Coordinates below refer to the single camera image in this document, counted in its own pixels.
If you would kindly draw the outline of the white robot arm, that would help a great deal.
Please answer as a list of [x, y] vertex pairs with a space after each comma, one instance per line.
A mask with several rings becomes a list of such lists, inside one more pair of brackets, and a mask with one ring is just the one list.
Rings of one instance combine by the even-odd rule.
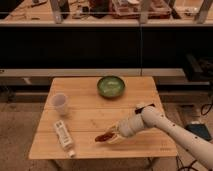
[[204, 167], [213, 171], [213, 144], [169, 120], [154, 104], [138, 104], [133, 115], [118, 121], [107, 132], [115, 134], [110, 141], [119, 141], [151, 128], [166, 133]]

